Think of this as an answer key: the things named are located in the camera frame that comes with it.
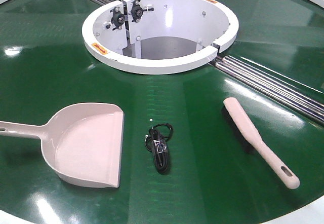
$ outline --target bolt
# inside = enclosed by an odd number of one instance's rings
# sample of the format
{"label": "bolt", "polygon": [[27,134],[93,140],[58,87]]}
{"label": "bolt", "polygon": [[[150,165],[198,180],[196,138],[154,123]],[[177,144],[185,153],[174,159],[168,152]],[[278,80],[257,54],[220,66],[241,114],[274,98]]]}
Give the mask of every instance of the bolt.
{"label": "bolt", "polygon": [[143,15],[143,11],[141,11],[140,9],[138,9],[136,12],[135,12],[136,16],[137,17],[141,17]]}
{"label": "bolt", "polygon": [[125,22],[125,18],[124,18],[123,16],[120,16],[120,17],[118,17],[117,22],[118,22],[119,24],[124,24],[124,22]]}

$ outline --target brush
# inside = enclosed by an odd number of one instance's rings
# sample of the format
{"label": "brush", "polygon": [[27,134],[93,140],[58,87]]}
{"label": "brush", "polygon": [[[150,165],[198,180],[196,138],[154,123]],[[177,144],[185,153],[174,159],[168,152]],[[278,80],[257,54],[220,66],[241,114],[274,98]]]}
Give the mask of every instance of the brush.
{"label": "brush", "polygon": [[283,183],[289,189],[298,188],[300,185],[298,177],[262,140],[239,101],[234,97],[229,97],[224,100],[224,105],[244,139],[257,150]]}

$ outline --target orange label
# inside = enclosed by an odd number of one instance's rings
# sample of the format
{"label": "orange label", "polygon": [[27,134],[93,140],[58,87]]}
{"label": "orange label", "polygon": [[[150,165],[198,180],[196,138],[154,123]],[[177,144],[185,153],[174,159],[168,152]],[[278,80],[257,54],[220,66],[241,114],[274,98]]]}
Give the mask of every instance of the orange label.
{"label": "orange label", "polygon": [[206,0],[206,1],[211,2],[213,4],[217,4],[218,3],[216,0]]}
{"label": "orange label", "polygon": [[103,46],[99,45],[98,43],[91,44],[95,49],[97,49],[102,55],[106,55],[108,53],[107,49]]}

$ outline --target green surface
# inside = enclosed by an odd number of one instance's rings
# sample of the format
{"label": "green surface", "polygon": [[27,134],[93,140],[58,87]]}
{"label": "green surface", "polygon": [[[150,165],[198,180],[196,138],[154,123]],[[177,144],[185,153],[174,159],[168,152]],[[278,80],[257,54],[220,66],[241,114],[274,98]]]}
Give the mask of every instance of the green surface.
{"label": "green surface", "polygon": [[[280,73],[324,101],[323,9],[304,0],[218,1],[240,21],[226,54]],[[209,65],[143,76],[100,63],[81,35],[96,8],[87,0],[0,6],[0,119],[41,125],[69,104],[117,104],[125,112],[120,187],[67,184],[44,162],[39,141],[2,136],[1,210],[38,224],[49,216],[56,223],[252,224],[323,195],[322,126]],[[19,53],[9,56],[10,49]],[[243,152],[221,114],[228,96],[239,99],[264,141],[299,176],[298,189],[288,190],[258,154]],[[168,175],[156,172],[143,144],[151,118],[175,128]]]}

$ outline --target black cable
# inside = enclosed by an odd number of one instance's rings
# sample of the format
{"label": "black cable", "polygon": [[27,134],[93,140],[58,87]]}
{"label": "black cable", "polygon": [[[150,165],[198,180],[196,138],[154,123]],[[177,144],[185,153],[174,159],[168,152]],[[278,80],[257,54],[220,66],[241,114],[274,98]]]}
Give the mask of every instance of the black cable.
{"label": "black cable", "polygon": [[[169,129],[170,132],[168,136],[161,134],[157,129],[160,126],[166,126]],[[149,152],[152,152],[154,165],[159,173],[165,173],[170,167],[170,155],[167,141],[171,139],[173,131],[171,124],[157,124],[149,129],[149,135],[146,135],[145,147]]]}

